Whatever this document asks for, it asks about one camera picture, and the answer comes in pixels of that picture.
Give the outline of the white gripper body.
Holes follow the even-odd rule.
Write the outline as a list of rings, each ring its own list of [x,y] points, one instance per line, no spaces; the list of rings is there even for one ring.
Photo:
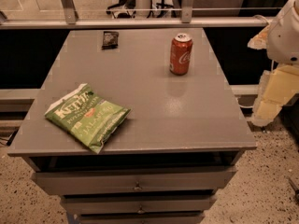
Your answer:
[[[277,63],[299,64],[299,0],[289,0],[271,21],[267,56]]]

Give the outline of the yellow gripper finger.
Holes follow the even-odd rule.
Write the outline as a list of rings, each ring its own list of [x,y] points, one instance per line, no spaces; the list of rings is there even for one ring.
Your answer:
[[[269,28],[269,25],[265,26],[261,32],[251,38],[249,40],[248,47],[251,49],[266,49]]]
[[[251,122],[258,127],[271,123],[282,107],[299,92],[299,66],[280,63],[261,76]]]

